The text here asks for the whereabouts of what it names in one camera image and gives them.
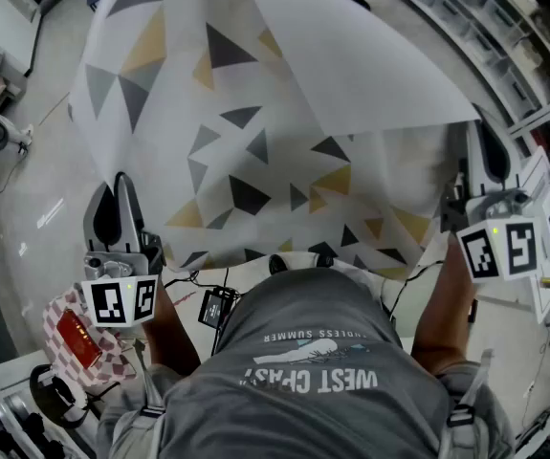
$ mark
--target gray t-shirt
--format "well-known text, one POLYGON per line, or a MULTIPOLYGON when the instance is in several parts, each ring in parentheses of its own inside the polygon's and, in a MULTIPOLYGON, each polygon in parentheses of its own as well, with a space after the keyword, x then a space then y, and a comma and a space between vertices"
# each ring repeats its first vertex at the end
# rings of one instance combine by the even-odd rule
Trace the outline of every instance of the gray t-shirt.
MULTIPOLYGON (((160 457, 433 458, 476 369, 434 378, 404 352, 370 292, 341 273, 278 273, 243 296, 218 352, 191 376, 151 369, 166 406, 160 457)), ((144 404, 138 384, 102 415, 99 458, 119 417, 144 404)), ((475 407, 490 457, 512 457, 511 429, 487 386, 475 407)))

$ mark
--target gray floor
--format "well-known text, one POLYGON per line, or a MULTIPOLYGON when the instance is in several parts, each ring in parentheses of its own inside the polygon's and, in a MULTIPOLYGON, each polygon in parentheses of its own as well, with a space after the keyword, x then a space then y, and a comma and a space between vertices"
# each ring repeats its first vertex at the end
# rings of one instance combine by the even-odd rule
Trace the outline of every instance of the gray floor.
MULTIPOLYGON (((421 16, 401 0, 368 1, 374 4, 375 13, 418 46, 467 97, 497 114, 497 106, 473 70, 421 16)), ((17 310, 6 313, 5 307, 13 306, 13 301, 3 304, 9 326, 29 328, 36 342, 42 341, 44 305, 82 278, 82 216, 99 184, 92 160, 66 112, 66 94, 92 17, 84 0, 63 0, 47 15, 28 92, 9 113, 20 127, 33 123, 35 133, 30 157, 16 169, 0 195, 0 257, 6 267, 0 275, 0 294, 15 295, 13 304, 17 310)), ((13 150, 0 154, 0 186, 15 162, 13 150)), ((255 265, 232 270, 230 284, 242 290, 263 276, 264 268, 255 265)), ((436 269, 426 273, 409 285, 401 299, 397 316, 407 334, 412 333, 436 276, 436 269)), ((205 273, 204 277, 223 280, 219 271, 205 273)), ((181 284, 173 288, 173 300, 183 300, 183 305, 178 306, 182 321, 201 356, 208 355, 212 333, 196 322, 200 296, 192 295, 193 289, 181 284)), ((395 296, 399 288, 397 283, 388 282, 385 296, 395 296)), ((483 348, 495 348, 490 384, 515 430, 521 429, 524 393, 539 368, 539 349, 545 339, 545 329, 537 326, 531 314, 481 303, 469 356, 476 359, 483 348)), ((525 422, 549 403, 550 349, 525 422)))

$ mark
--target person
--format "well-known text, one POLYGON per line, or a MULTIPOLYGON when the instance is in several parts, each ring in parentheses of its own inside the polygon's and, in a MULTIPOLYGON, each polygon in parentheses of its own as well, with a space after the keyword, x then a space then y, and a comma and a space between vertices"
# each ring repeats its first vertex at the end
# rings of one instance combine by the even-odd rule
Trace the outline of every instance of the person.
MULTIPOLYGON (((202 365, 160 286, 144 331, 148 373, 165 409, 157 453, 144 457, 438 457, 451 411, 479 369, 465 358, 474 287, 458 243, 450 244, 411 355, 364 286, 333 269, 275 265, 233 309, 202 365)), ((139 456, 115 446, 124 437, 120 419, 145 406, 141 383, 131 384, 102 414, 99 458, 139 456)), ((512 457, 505 413, 487 385, 475 391, 474 416, 487 432, 478 435, 488 442, 481 457, 512 457)))

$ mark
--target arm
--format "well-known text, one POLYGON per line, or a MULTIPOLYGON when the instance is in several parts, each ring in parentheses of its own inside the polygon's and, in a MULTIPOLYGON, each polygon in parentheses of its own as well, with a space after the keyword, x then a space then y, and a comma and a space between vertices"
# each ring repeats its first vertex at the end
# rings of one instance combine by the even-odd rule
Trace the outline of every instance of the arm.
POLYGON ((468 312, 476 290, 457 239, 450 241, 428 306, 419 319, 411 356, 436 375, 466 360, 468 312))
POLYGON ((188 376, 200 365, 200 359, 187 336, 177 310, 162 283, 158 283, 155 317, 143 324, 149 342, 151 363, 170 367, 181 376, 188 376))

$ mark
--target yellow triangle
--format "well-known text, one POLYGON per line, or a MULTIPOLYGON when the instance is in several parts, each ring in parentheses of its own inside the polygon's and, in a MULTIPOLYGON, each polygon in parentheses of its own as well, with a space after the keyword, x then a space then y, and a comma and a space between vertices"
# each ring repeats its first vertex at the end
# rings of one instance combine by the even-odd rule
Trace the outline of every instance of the yellow triangle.
POLYGON ((313 182, 314 187, 327 188, 328 190, 334 190, 342 195, 349 194, 349 184, 351 184, 350 164, 332 173, 328 173, 325 177, 321 177, 316 182, 313 182))
POLYGON ((261 42, 269 50, 275 53, 275 55, 277 55, 278 57, 283 57, 283 52, 281 51, 281 48, 278 47, 278 44, 276 44, 275 37, 269 29, 265 29, 264 32, 258 37, 258 39, 259 42, 261 42))
POLYGON ((213 69, 210 66, 209 51, 205 51, 203 56, 200 58, 196 68, 194 68, 194 73, 192 76, 196 81, 199 81, 208 89, 212 91, 215 90, 215 87, 213 86, 213 69))
POLYGON ((164 8, 153 14, 143 33, 134 44, 130 55, 123 63, 121 74, 166 58, 166 30, 164 8))
POLYGON ((391 208, 393 209, 393 212, 398 220, 407 229, 410 236, 412 236, 413 240, 415 240, 417 244, 421 244, 424 236, 426 236, 426 231, 428 231, 431 220, 429 218, 423 218, 421 216, 411 214, 410 212, 406 212, 405 210, 395 208, 394 206, 391 208))
POLYGON ((185 204, 174 216, 172 216, 167 226, 178 226, 183 228, 202 228, 202 216, 198 203, 194 199, 185 204))
POLYGON ((279 251, 294 251, 294 245, 292 244, 292 238, 287 240, 283 245, 278 248, 279 251))
POLYGON ((203 271, 209 271, 215 268, 215 262, 210 258, 210 255, 207 255, 207 260, 205 260, 205 265, 202 266, 203 271))
POLYGON ((396 269, 379 269, 372 271, 386 279, 407 280, 407 267, 397 267, 396 269))
POLYGON ((378 240, 381 238, 381 228, 383 227, 383 219, 366 219, 364 220, 372 235, 378 240))
POLYGON ((175 257, 172 254, 172 248, 170 247, 170 244, 166 243, 163 248, 164 257, 166 257, 171 262, 175 261, 175 257))
POLYGON ((318 194, 318 192, 311 187, 309 194, 309 214, 312 214, 313 212, 323 208, 324 206, 327 206, 326 202, 318 194))

